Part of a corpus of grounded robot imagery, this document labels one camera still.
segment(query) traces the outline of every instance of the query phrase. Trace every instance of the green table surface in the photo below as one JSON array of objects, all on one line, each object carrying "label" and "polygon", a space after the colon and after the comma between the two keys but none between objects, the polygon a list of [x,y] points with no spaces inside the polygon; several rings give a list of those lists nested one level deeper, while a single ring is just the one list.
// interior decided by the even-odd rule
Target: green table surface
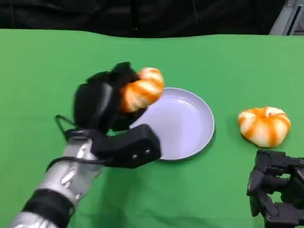
[{"label": "green table surface", "polygon": [[77,85],[130,61],[157,67],[166,86],[203,98],[216,133],[207,149],[179,162],[135,170],[105,169],[71,220],[72,228],[263,227],[246,196],[257,148],[239,133],[237,116],[277,106],[291,132],[277,150],[303,156],[304,39],[218,35],[113,38],[80,31],[0,30],[0,225],[21,210],[62,154],[54,115],[72,117]]}]

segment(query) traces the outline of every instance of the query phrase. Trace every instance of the plate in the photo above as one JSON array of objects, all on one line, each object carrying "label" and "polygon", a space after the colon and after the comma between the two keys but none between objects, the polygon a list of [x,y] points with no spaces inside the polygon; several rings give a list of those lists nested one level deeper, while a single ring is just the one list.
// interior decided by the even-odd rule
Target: plate
[{"label": "plate", "polygon": [[200,152],[214,133],[214,117],[197,95],[165,88],[160,99],[131,125],[148,124],[161,142],[162,160],[180,160]]}]

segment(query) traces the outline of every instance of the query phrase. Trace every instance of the black curtain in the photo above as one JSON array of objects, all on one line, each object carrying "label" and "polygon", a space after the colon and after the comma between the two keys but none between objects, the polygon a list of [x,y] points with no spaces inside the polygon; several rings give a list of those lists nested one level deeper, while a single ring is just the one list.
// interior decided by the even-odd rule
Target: black curtain
[{"label": "black curtain", "polygon": [[0,0],[0,28],[166,38],[270,32],[285,0]]}]

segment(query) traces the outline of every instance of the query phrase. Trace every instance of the decorative gourd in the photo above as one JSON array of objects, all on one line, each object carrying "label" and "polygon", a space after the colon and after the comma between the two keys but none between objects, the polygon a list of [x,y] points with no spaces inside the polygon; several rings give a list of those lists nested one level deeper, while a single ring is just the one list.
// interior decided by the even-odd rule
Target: decorative gourd
[{"label": "decorative gourd", "polygon": [[162,95],[164,81],[158,69],[144,68],[138,76],[138,81],[128,83],[121,90],[123,95],[122,112],[132,113],[140,108],[145,108],[157,101]]},{"label": "decorative gourd", "polygon": [[274,147],[282,143],[290,130],[287,115],[278,108],[252,108],[238,115],[241,134],[260,147]]}]

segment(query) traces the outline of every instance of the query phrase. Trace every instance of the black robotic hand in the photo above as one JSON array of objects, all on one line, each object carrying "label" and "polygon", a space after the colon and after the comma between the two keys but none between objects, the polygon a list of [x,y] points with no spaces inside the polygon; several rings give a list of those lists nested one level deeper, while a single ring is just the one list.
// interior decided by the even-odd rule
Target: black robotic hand
[{"label": "black robotic hand", "polygon": [[[286,173],[289,178],[281,178]],[[281,193],[273,203],[268,194]],[[294,228],[304,225],[304,158],[284,152],[258,151],[250,173],[247,195],[253,217],[262,214],[266,228]]]},{"label": "black robotic hand", "polygon": [[[106,166],[136,168],[159,159],[160,141],[150,126],[141,124],[129,129],[146,110],[120,111],[121,89],[139,80],[130,63],[117,64],[112,71],[95,74],[78,87],[74,100],[74,120],[78,129],[68,130],[66,139],[89,138],[91,153]],[[109,137],[109,129],[127,130]]]},{"label": "black robotic hand", "polygon": [[117,64],[112,71],[97,73],[78,87],[74,101],[75,123],[83,128],[106,133],[109,129],[129,129],[146,110],[134,113],[120,111],[121,88],[139,80],[129,62]]}]

